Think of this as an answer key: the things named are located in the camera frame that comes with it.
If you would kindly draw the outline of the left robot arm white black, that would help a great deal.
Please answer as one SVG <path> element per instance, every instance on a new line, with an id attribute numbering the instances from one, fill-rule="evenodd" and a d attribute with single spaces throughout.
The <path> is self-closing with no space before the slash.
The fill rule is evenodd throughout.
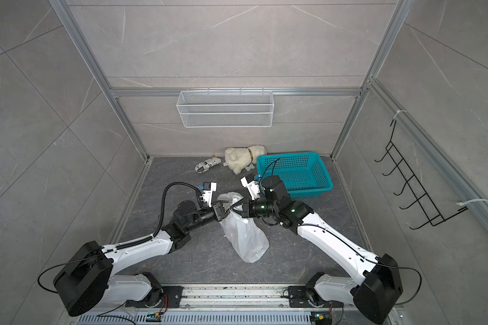
<path id="1" fill-rule="evenodd" d="M 217 201 L 211 207 L 199 209 L 194 202 L 186 200 L 156 234 L 113 245 L 85 243 L 53 281 L 66 311 L 76 317 L 96 306 L 127 303 L 133 307 L 154 307 L 162 304 L 163 289 L 152 273 L 123 275 L 121 271 L 177 251 L 190 241 L 193 230 L 210 222 L 221 222 L 231 211 L 229 203 Z"/>

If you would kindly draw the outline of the white plush bear toy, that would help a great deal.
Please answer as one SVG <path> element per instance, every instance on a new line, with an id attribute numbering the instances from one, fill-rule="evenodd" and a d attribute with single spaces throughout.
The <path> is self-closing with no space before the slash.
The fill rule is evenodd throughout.
<path id="1" fill-rule="evenodd" d="M 228 148 L 224 152 L 227 167 L 238 175 L 250 164 L 256 164 L 258 157 L 267 155 L 264 146 L 255 145 L 247 148 Z"/>

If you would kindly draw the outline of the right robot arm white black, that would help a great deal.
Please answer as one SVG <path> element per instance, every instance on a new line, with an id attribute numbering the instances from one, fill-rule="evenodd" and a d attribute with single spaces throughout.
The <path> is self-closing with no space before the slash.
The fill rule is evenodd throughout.
<path id="1" fill-rule="evenodd" d="M 232 204 L 231 211 L 243 218 L 272 218 L 316 245 L 348 274 L 343 278 L 316 273 L 305 286 L 312 306 L 335 301 L 354 305 L 369 321 L 384 323 L 403 293 L 398 264 L 390 255 L 378 257 L 340 234 L 312 207 L 294 200 L 276 175 L 264 181 L 247 175 L 241 184 L 250 197 Z"/>

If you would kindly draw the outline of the small white toy car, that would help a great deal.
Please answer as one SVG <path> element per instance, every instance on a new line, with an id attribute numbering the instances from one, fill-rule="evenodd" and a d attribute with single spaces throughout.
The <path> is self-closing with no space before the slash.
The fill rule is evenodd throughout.
<path id="1" fill-rule="evenodd" d="M 222 160 L 218 157 L 210 157 L 195 165 L 195 171 L 197 173 L 205 173 L 213 167 L 221 164 Z"/>

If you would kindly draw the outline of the teal plastic basket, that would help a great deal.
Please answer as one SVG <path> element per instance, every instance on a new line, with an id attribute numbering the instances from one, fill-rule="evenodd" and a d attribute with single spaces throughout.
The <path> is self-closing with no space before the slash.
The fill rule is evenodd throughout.
<path id="1" fill-rule="evenodd" d="M 315 152 L 271 154 L 257 158 L 258 175 L 279 176 L 292 198 L 319 196 L 333 189 L 333 182 L 322 158 Z"/>

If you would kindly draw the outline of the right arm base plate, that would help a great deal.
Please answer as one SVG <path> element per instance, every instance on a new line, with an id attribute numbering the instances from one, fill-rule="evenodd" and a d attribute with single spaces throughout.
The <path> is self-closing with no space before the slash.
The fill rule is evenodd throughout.
<path id="1" fill-rule="evenodd" d="M 283 298 L 289 301 L 291 308 L 341 308 L 344 303 L 339 301 L 324 301 L 316 292 L 305 286 L 288 286 L 283 291 Z"/>

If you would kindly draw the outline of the white printed plastic bag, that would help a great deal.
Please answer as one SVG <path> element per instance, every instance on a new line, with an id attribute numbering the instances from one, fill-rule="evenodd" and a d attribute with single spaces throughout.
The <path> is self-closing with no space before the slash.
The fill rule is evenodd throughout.
<path id="1" fill-rule="evenodd" d="M 244 219 L 239 214 L 229 211 L 220 225 L 225 237 L 245 263 L 255 263 L 269 249 L 266 234 L 257 227 L 253 219 Z"/>

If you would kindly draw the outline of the aluminium mounting rail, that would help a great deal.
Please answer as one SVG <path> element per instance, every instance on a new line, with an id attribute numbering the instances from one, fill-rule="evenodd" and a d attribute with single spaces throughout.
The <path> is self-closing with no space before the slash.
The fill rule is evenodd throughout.
<path id="1" fill-rule="evenodd" d="M 207 307 L 207 308 L 279 308 L 282 305 L 289 307 L 289 301 L 283 298 L 283 291 L 288 286 L 306 286 L 289 284 L 191 284 L 191 285 L 165 285 L 184 287 L 179 307 Z M 114 308 L 124 306 L 117 303 L 98 308 Z"/>

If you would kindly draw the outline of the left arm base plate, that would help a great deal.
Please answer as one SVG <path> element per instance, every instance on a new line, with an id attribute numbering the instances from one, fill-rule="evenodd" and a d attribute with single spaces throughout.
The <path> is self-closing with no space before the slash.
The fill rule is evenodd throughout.
<path id="1" fill-rule="evenodd" d="M 126 307 L 135 308 L 179 308 L 184 287 L 165 286 L 153 289 L 142 301 L 127 301 Z"/>

